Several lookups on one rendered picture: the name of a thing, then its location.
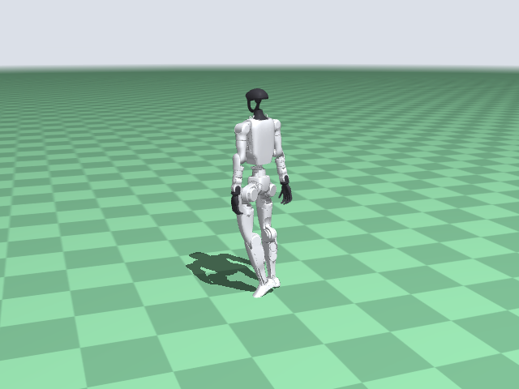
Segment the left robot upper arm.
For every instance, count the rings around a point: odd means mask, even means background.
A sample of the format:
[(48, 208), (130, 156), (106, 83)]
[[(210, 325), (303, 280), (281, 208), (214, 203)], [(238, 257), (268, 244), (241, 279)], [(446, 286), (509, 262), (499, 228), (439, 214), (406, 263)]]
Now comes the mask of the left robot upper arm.
[(250, 132), (250, 122), (241, 122), (237, 124), (234, 128), (234, 133), (236, 135), (236, 148), (237, 153), (240, 157), (240, 164), (244, 164), (247, 160), (246, 158), (246, 149), (247, 149), (247, 135)]

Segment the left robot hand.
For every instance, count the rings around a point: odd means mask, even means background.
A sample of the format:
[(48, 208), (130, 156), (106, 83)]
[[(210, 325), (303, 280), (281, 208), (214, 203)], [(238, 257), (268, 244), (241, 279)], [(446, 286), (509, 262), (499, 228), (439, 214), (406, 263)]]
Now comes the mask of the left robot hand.
[(240, 190), (241, 190), (240, 186), (236, 186), (235, 192), (231, 191), (231, 194), (233, 195), (231, 198), (232, 210), (237, 215), (243, 214), (242, 212), (239, 211), (239, 208), (238, 208), (238, 196), (240, 195)]

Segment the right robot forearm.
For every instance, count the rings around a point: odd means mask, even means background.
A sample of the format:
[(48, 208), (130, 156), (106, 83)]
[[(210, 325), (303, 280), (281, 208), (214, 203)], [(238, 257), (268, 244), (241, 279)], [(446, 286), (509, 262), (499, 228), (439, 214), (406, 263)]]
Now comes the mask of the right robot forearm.
[(285, 155), (284, 155), (284, 152), (283, 152), (283, 154), (281, 156), (276, 157), (275, 162), (277, 164), (277, 173), (279, 175), (279, 180), (280, 180), (280, 182), (285, 182), (285, 175), (288, 176), (288, 174), (287, 174), (287, 169), (285, 167)]

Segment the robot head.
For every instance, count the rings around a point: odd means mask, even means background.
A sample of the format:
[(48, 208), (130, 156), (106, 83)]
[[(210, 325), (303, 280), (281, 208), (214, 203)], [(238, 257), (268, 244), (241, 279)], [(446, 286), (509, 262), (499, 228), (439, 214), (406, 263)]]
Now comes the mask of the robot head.
[[(267, 120), (268, 119), (264, 116), (263, 110), (259, 109), (260, 102), (264, 99), (268, 99), (268, 94), (266, 93), (265, 90), (260, 89), (260, 88), (252, 89), (246, 94), (246, 99), (247, 99), (248, 109), (250, 110), (251, 113), (254, 113), (253, 119), (255, 119), (255, 120)], [(257, 103), (255, 109), (251, 108), (252, 100), (254, 100)]]

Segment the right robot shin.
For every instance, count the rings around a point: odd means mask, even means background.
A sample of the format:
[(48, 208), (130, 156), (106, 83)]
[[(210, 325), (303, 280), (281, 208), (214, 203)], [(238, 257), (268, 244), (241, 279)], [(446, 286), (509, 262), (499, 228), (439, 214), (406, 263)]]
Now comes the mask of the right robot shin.
[(272, 276), (276, 277), (276, 258), (277, 258), (277, 231), (275, 231), (275, 239), (273, 242), (265, 242), (262, 239), (262, 246), (264, 248), (264, 258), (266, 260), (266, 266), (268, 270), (268, 278), (272, 279)]

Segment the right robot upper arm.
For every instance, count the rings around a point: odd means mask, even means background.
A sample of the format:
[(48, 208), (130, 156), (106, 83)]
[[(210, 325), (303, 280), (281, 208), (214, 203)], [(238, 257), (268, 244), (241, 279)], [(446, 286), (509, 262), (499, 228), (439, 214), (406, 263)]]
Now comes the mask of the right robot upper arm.
[(275, 124), (275, 144), (273, 157), (281, 156), (283, 154), (281, 147), (281, 122), (277, 119), (273, 119)]

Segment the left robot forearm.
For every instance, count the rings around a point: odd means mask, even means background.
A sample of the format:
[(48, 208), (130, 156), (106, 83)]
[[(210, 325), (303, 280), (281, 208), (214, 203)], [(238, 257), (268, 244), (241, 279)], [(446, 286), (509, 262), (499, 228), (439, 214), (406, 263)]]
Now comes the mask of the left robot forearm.
[(244, 171), (244, 167), (242, 167), (242, 165), (240, 165), (240, 157), (238, 154), (233, 155), (233, 170), (234, 170), (234, 174), (233, 174), (233, 179), (232, 179), (231, 190), (233, 192), (235, 192), (236, 186), (240, 186), (240, 188), (242, 189), (242, 187), (241, 187), (242, 172)]

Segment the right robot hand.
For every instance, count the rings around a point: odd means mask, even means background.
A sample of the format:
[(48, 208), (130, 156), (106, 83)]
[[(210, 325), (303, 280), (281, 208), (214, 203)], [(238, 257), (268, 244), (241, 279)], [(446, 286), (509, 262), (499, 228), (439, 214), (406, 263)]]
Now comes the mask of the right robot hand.
[(289, 183), (289, 178), (287, 175), (285, 175), (285, 182), (281, 182), (281, 184), (282, 184), (281, 193), (278, 197), (278, 198), (280, 198), (281, 195), (283, 194), (283, 200), (281, 202), (283, 204), (287, 204), (287, 203), (291, 202), (291, 200), (292, 200), (291, 189), (290, 189), (290, 186), (288, 185), (288, 183)]

